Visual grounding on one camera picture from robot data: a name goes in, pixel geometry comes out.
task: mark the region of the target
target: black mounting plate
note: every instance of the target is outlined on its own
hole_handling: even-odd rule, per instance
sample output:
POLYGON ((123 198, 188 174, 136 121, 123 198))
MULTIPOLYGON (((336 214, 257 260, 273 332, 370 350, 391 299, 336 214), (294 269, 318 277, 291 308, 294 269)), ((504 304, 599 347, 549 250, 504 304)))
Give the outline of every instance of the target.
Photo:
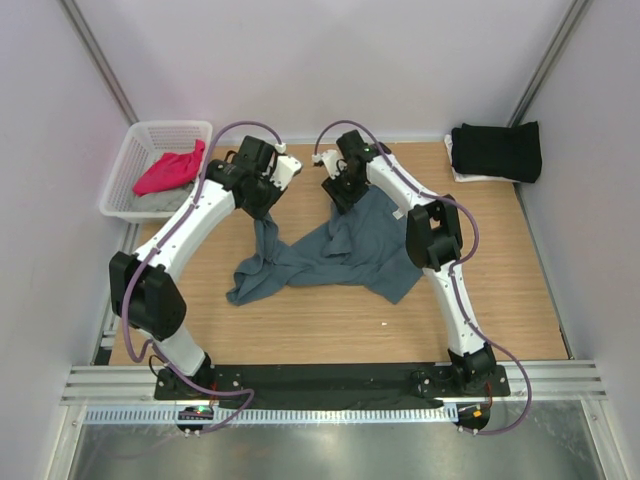
MULTIPOLYGON (((463 393, 454 384, 451 365, 376 363, 337 365, 217 365, 215 388, 253 388, 249 408, 269 410, 406 410, 438 408, 440 399, 485 397, 487 390, 463 393)), ((504 367, 489 377, 491 394, 511 394, 504 367)), ((201 395, 167 370, 160 370, 156 400, 196 400, 201 395)), ((220 398, 223 408, 237 408, 244 397, 220 398)))

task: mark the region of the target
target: white laundry basket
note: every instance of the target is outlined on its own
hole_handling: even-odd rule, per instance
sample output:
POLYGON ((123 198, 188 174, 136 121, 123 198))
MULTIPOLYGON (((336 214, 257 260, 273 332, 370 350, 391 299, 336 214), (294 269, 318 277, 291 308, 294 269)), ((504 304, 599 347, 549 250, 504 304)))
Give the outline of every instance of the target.
POLYGON ((120 147, 109 181, 100 200, 100 212, 131 223, 169 218, 175 212, 139 212, 132 209, 133 186, 164 153, 189 153, 196 140, 209 150, 213 127, 208 122, 175 120, 138 122, 132 125, 120 147))

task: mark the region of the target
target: wooden surface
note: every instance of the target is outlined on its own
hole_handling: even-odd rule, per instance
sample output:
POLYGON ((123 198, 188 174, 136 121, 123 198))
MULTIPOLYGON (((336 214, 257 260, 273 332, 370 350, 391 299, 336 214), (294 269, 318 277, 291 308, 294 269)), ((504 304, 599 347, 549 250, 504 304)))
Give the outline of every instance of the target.
MULTIPOLYGON (((390 147, 420 182, 438 193, 451 193, 477 219, 480 247, 463 271, 485 333, 521 359, 567 358, 512 185, 453 182, 440 143, 390 147)), ((305 169, 272 214, 281 238, 292 243, 327 221, 329 197, 320 187, 326 170, 310 165, 311 147, 290 146, 289 153, 301 160, 305 169)), ((472 232, 462 217, 468 248, 472 232)), ((145 225, 140 242, 158 229, 157 224, 145 225)), ((225 293, 232 288, 233 271, 254 253, 254 242, 253 221, 243 211, 236 211, 202 244, 179 281, 188 308, 186 324, 214 362, 448 360, 445 324, 426 278, 398 305, 364 287, 339 285, 285 287, 270 298, 242 307, 227 303, 225 293)), ((134 332, 132 337, 139 348, 140 335, 134 332)), ((499 352, 496 356, 505 358, 499 352)), ((130 363, 118 332, 111 364, 130 363)))

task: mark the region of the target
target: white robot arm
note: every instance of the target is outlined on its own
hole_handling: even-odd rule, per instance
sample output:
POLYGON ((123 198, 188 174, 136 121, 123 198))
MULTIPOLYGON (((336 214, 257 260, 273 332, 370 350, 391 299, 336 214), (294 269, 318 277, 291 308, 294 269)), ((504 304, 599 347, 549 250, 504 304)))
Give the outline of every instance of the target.
POLYGON ((134 286, 129 325, 151 339, 175 368, 205 388, 211 387, 213 365, 183 324, 186 304, 176 282, 200 244, 225 217, 243 208, 253 218, 263 218, 302 170, 295 158, 280 155, 272 145, 250 136, 237 153, 231 153, 230 163, 213 160, 207 165, 199 198, 192 193, 151 240, 133 255, 116 253, 109 263, 112 309, 121 315, 133 273, 141 259, 157 250, 134 286), (158 241, 172 230, 169 241, 158 249, 158 241))
POLYGON ((496 361, 491 346, 469 326, 472 323, 480 330, 464 286, 462 266, 456 263, 462 247, 457 209, 419 195, 417 192, 425 192, 437 197, 413 178, 391 151, 387 149, 383 156, 375 146, 366 144, 357 131, 344 134, 336 143, 339 152, 328 150, 313 157, 314 164, 324 165, 329 173, 323 188, 344 213, 366 193, 369 184, 375 185, 407 217, 407 252, 435 289, 447 325, 456 380, 463 388, 477 388, 494 372, 496 361), (433 227, 432 221, 439 225, 433 227), (469 321, 456 299, 452 275, 469 321))

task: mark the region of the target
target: red cloth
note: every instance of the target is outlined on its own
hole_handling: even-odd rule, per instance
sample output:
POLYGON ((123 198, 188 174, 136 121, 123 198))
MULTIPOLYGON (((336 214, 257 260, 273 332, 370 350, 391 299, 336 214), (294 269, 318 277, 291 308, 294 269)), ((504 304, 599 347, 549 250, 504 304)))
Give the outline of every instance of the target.
POLYGON ((133 186, 133 193, 142 196, 189 183, 198 175, 203 154, 202 140, 196 140, 196 148, 191 153, 165 153, 138 179, 133 186))

